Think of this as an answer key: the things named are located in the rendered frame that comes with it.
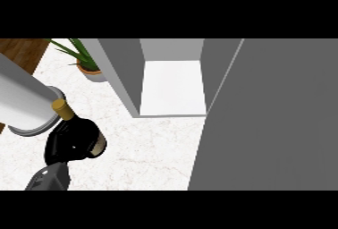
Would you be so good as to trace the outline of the green plant in pot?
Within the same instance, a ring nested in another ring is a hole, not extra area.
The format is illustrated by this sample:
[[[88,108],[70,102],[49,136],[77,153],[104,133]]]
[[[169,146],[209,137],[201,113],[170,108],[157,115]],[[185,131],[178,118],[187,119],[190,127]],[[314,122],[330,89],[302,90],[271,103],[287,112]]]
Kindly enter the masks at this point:
[[[77,38],[70,38],[70,43],[76,47],[76,51],[73,51],[69,47],[66,47],[54,39],[48,38],[46,41],[57,46],[58,51],[71,55],[77,59],[77,62],[74,63],[74,65],[79,67],[88,80],[92,82],[105,82],[107,81],[105,74],[101,71],[101,68],[95,62],[95,59],[82,41]]]

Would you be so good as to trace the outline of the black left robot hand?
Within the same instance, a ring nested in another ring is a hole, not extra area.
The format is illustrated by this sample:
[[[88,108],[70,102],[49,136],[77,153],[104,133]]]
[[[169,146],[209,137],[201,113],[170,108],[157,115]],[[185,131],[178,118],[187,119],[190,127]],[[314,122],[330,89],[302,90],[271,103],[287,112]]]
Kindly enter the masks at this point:
[[[98,129],[88,123],[63,121],[49,134],[45,146],[45,162],[85,160],[95,147]]]

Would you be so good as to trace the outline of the black wine bottle gold cap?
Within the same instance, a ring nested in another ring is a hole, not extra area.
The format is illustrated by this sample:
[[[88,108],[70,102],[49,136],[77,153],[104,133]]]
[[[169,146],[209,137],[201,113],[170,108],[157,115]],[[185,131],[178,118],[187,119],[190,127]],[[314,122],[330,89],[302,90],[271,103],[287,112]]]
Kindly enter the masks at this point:
[[[95,141],[95,147],[91,150],[89,158],[100,157],[105,150],[107,150],[107,138],[104,136],[104,133],[100,130],[100,127],[97,123],[91,119],[83,119],[77,116],[76,112],[73,111],[69,101],[63,98],[54,101],[52,108],[63,118],[63,121],[67,121],[70,123],[85,123],[88,122],[97,129],[98,129],[98,138]]]

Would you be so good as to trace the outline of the grey open cabinet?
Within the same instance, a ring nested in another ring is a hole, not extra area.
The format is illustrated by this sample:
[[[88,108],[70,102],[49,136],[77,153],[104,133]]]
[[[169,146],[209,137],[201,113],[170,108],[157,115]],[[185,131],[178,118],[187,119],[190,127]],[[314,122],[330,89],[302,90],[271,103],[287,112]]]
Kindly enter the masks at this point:
[[[240,38],[86,38],[83,44],[135,118],[204,117]]]

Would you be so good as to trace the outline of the grey round holder base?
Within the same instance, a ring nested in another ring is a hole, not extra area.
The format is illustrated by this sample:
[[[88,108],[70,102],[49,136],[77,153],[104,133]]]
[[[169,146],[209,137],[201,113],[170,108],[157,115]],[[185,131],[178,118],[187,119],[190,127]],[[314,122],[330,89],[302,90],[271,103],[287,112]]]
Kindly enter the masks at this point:
[[[61,91],[60,88],[57,88],[55,86],[49,86],[49,89],[57,93],[57,97],[58,98],[67,98],[64,92]],[[23,130],[14,126],[8,126],[8,129],[18,134],[23,137],[32,137],[36,136],[42,133],[45,133],[58,123],[61,117],[58,116],[58,114],[54,114],[52,118],[49,119],[49,121],[36,129],[32,130]]]

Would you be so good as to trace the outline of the white paper towel roll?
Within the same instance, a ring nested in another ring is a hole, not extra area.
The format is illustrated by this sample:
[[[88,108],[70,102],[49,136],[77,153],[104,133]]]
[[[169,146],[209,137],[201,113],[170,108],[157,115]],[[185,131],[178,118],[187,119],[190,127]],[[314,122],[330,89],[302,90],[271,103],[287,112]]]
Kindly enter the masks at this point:
[[[0,54],[0,123],[27,131],[55,116],[55,91]]]

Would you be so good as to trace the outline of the dark grey cabinet door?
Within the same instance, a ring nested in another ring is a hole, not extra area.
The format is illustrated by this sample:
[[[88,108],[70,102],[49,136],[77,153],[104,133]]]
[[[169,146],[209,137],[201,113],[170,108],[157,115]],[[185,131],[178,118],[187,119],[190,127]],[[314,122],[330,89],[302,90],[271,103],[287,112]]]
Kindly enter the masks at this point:
[[[338,190],[338,39],[249,39],[210,109],[194,190]]]

